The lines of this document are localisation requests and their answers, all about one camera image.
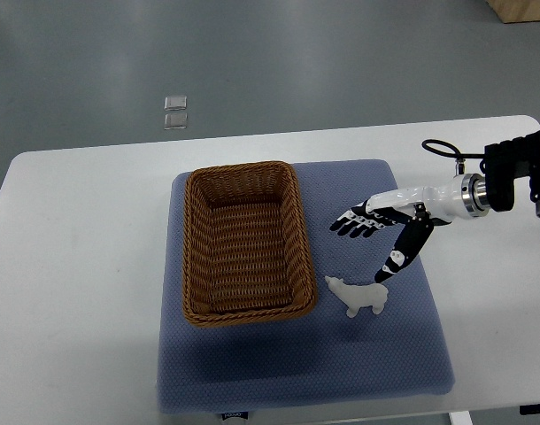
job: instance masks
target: label tag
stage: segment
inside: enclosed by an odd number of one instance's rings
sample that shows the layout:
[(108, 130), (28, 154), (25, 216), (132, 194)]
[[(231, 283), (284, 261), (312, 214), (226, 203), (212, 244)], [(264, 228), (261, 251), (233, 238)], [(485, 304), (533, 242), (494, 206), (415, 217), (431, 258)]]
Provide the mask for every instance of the label tag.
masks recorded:
[(243, 418), (245, 420), (249, 419), (248, 412), (229, 412), (229, 413), (221, 413), (220, 415), (223, 421), (227, 420), (228, 418)]

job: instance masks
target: basket rim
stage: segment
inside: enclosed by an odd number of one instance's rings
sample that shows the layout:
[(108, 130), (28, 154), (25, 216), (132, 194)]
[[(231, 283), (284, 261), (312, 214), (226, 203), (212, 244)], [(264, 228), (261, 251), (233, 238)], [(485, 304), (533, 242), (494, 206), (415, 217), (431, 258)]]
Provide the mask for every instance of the basket rim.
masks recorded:
[[(221, 173), (243, 174), (252, 171), (264, 171), (265, 169), (278, 168), (280, 171), (289, 174), (291, 183), (289, 190), (294, 190), (294, 229), (296, 240), (300, 247), (299, 255), (302, 257), (301, 267), (304, 269), (304, 278), (301, 282), (303, 292), (302, 302), (298, 303), (292, 299), (289, 305), (274, 308), (258, 308), (227, 313), (197, 313), (192, 307), (191, 285), (189, 283), (191, 264), (187, 261), (186, 252), (189, 250), (192, 241), (192, 225), (189, 225), (189, 218), (193, 216), (194, 207), (187, 202), (191, 196), (194, 184), (203, 177), (216, 176)], [(254, 323), (261, 321), (277, 321), (288, 318), (295, 318), (309, 313), (317, 303), (317, 282), (312, 264), (309, 240), (305, 227), (305, 216), (299, 190), (299, 183), (294, 167), (284, 161), (261, 161), (255, 163), (245, 163), (237, 165), (210, 166), (200, 168), (192, 172), (185, 184), (184, 193), (184, 229), (183, 229), (183, 261), (181, 268), (182, 277), (182, 309), (186, 320), (199, 327), (216, 327), (240, 323)]]

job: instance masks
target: black fingertip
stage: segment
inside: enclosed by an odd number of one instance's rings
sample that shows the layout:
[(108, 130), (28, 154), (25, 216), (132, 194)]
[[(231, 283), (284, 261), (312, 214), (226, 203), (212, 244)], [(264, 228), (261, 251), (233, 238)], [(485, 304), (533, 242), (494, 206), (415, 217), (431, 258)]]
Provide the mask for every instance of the black fingertip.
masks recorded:
[(370, 237), (375, 232), (375, 230), (375, 228), (368, 228), (363, 232), (362, 237)]
[(365, 229), (364, 226), (361, 226), (360, 228), (355, 228), (351, 234), (349, 235), (349, 237), (351, 237), (352, 239), (354, 239), (355, 237), (359, 237), (360, 234), (362, 233), (362, 231)]
[(351, 221), (350, 223), (348, 224), (345, 224), (343, 226), (343, 228), (341, 230), (339, 230), (339, 233), (338, 235), (339, 236), (345, 236), (347, 233), (349, 233), (351, 231), (352, 228), (354, 228), (355, 226), (357, 226), (357, 222), (356, 221)]
[(333, 232), (336, 232), (339, 228), (341, 228), (341, 226), (346, 223), (347, 221), (349, 221), (349, 219), (347, 219), (346, 217), (342, 217), (341, 219), (339, 220), (336, 220), (335, 223), (333, 223), (331, 225), (331, 227), (329, 228), (329, 230), (333, 231)]

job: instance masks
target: white table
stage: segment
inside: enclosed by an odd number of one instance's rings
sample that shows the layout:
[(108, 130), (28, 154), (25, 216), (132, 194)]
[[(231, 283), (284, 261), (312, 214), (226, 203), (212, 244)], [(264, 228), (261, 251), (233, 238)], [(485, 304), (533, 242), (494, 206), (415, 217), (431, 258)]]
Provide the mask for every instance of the white table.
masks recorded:
[[(19, 155), (0, 191), (0, 423), (218, 423), (156, 408), (177, 174), (264, 159), (381, 158), (400, 187), (439, 184), (454, 163), (425, 152), (423, 139), (482, 151), (539, 128), (519, 116)], [(511, 212), (439, 228), (422, 251), (457, 380), (449, 394), (259, 411), (252, 423), (540, 402), (540, 221), (528, 194), (523, 179)]]

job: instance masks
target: black cable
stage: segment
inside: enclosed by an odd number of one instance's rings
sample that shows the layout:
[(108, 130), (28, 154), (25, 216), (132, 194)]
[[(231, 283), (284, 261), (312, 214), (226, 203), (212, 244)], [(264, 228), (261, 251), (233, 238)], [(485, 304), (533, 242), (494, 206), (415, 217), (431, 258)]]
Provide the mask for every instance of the black cable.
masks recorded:
[[(451, 149), (453, 153), (440, 151), (436, 148), (429, 146), (430, 144), (438, 144), (444, 146), (445, 148)], [(453, 144), (444, 142), (443, 140), (428, 139), (421, 142), (421, 147), (428, 152), (435, 153), (446, 158), (455, 158), (455, 159), (484, 159), (483, 153), (461, 153), (461, 151)]]
[[(440, 151), (436, 148), (429, 146), (430, 144), (438, 144), (440, 146), (444, 146), (445, 148), (451, 149), (453, 153)], [(457, 161), (459, 174), (463, 174), (465, 172), (465, 159), (482, 159), (481, 164), (479, 164), (479, 168), (481, 168), (481, 172), (484, 174), (485, 164), (483, 153), (462, 153), (459, 148), (457, 148), (457, 146), (449, 142), (444, 142), (443, 140), (436, 139), (424, 140), (423, 142), (421, 142), (421, 147), (428, 152), (435, 153), (436, 155), (440, 155), (446, 158), (454, 158)]]

